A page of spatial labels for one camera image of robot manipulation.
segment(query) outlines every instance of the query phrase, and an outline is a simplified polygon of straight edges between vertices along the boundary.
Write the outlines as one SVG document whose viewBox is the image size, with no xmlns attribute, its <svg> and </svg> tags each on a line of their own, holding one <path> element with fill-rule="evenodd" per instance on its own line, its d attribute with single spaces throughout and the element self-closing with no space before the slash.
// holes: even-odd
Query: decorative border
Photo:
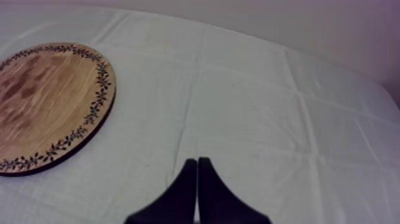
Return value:
<svg viewBox="0 0 400 224">
<path fill-rule="evenodd" d="M 0 65 L 0 71 L 10 65 L 11 62 L 21 58 L 27 57 L 31 54 L 37 54 L 39 52 L 72 52 L 74 55 L 79 55 L 82 58 L 87 58 L 92 60 L 97 65 L 97 85 L 100 88 L 100 91 L 96 92 L 96 100 L 91 102 L 89 113 L 84 116 L 84 122 L 80 125 L 76 130 L 72 130 L 71 134 L 67 135 L 64 139 L 59 139 L 57 143 L 51 144 L 50 148 L 46 150 L 46 153 L 40 154 L 36 152 L 33 156 L 25 157 L 17 157 L 13 160 L 4 159 L 0 162 L 0 172 L 7 172 L 9 170 L 14 171 L 18 169 L 18 172 L 28 171 L 32 167 L 37 167 L 38 162 L 46 163 L 53 162 L 55 160 L 54 155 L 57 155 L 59 151 L 66 151 L 67 147 L 71 146 L 72 142 L 75 139 L 82 139 L 84 134 L 88 132 L 88 129 L 85 128 L 88 125 L 94 125 L 95 120 L 99 118 L 98 113 L 100 112 L 101 107 L 103 107 L 104 102 L 108 97 L 108 89 L 111 85 L 109 80 L 109 73 L 107 72 L 107 65 L 104 61 L 102 61 L 102 57 L 98 54 L 94 54 L 87 49 L 77 48 L 73 44 L 64 46 L 64 45 L 48 45 L 48 46 L 39 46 L 36 48 L 20 51 L 19 53 L 14 54 L 12 57 L 3 61 Z"/>
</svg>

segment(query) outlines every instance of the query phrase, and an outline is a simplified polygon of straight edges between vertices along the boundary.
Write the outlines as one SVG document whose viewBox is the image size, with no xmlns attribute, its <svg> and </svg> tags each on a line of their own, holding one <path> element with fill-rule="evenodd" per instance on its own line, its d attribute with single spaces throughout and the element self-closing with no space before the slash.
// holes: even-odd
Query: wooden tray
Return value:
<svg viewBox="0 0 400 224">
<path fill-rule="evenodd" d="M 114 96 L 111 64 L 87 46 L 47 43 L 0 61 L 0 175 L 36 173 L 71 156 Z"/>
</svg>

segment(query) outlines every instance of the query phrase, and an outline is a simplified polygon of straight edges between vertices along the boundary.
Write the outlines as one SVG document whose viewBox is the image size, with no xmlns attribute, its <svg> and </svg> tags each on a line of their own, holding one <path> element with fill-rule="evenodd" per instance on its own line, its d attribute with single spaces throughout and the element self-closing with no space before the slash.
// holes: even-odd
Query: wood grain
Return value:
<svg viewBox="0 0 400 224">
<path fill-rule="evenodd" d="M 76 43 L 48 43 L 0 61 L 0 174 L 53 163 L 110 109 L 111 64 Z"/>
</svg>

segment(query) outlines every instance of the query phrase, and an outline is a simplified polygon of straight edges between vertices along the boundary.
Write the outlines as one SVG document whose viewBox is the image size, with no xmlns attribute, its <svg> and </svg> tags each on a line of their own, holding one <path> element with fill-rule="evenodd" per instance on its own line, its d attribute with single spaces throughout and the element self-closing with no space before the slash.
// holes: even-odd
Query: white tablecloth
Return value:
<svg viewBox="0 0 400 224">
<path fill-rule="evenodd" d="M 72 158 L 0 178 L 1 224 L 123 223 L 199 156 L 275 224 L 399 222 L 400 112 L 378 84 L 194 21 L 0 5 L 1 58 L 44 42 L 104 54 L 117 97 Z"/>
</svg>

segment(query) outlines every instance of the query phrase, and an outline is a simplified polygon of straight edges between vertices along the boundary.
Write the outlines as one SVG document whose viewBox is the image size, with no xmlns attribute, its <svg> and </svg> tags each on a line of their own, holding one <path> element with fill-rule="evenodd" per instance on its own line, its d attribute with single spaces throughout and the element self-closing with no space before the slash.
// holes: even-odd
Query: white wall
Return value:
<svg viewBox="0 0 400 224">
<path fill-rule="evenodd" d="M 104 5 L 201 21 L 388 82 L 399 73 L 399 0 L 19 0 Z"/>
</svg>

